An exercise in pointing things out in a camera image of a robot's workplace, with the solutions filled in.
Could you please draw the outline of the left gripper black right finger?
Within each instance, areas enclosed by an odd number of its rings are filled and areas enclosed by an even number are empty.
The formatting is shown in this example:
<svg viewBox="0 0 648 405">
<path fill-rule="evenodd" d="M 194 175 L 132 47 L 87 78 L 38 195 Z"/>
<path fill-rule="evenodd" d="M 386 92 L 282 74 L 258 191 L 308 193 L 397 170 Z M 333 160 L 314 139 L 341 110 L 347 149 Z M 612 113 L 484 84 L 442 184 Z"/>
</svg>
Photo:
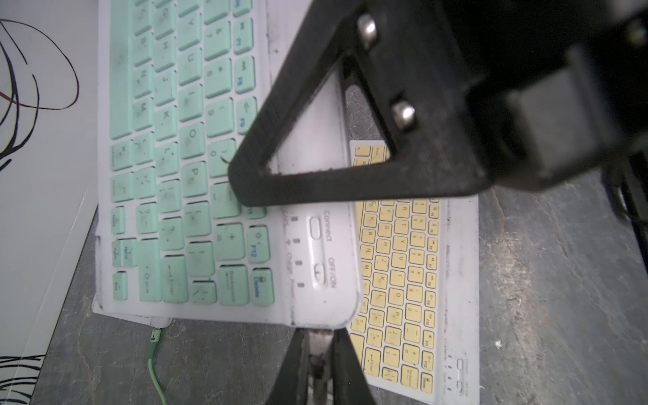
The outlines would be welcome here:
<svg viewBox="0 0 648 405">
<path fill-rule="evenodd" d="M 439 1 L 312 1 L 229 167 L 247 206 L 464 197 L 493 177 Z"/>
</svg>

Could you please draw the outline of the yellow wireless keyboard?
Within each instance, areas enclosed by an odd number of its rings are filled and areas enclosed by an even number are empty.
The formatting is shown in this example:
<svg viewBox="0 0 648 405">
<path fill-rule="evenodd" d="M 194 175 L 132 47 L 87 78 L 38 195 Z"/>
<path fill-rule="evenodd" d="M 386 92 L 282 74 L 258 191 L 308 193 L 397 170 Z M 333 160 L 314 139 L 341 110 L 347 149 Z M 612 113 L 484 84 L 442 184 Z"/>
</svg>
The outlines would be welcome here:
<svg viewBox="0 0 648 405">
<path fill-rule="evenodd" d="M 421 403 L 478 403 L 478 199 L 355 207 L 364 298 L 349 337 L 366 381 Z"/>
</svg>

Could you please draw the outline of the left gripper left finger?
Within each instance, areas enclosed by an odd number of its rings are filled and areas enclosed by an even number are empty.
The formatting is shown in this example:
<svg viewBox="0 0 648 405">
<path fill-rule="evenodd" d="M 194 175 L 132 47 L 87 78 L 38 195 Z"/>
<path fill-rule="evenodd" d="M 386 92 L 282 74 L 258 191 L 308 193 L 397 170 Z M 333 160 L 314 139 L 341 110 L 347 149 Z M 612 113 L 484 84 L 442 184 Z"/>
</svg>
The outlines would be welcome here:
<svg viewBox="0 0 648 405">
<path fill-rule="evenodd" d="M 266 403 L 325 404 L 329 387 L 335 404 L 376 402 L 345 328 L 295 329 Z"/>
</svg>

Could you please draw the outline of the green wireless keyboard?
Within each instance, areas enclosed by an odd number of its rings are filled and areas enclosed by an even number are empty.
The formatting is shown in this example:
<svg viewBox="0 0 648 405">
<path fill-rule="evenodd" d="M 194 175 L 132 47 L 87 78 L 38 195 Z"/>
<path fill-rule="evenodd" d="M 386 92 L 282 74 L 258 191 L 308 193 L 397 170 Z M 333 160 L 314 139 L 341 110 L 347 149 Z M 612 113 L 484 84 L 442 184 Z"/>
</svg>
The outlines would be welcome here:
<svg viewBox="0 0 648 405">
<path fill-rule="evenodd" d="M 352 202 L 247 207 L 229 166 L 307 1 L 102 1 L 97 314 L 338 329 L 368 307 Z"/>
</svg>

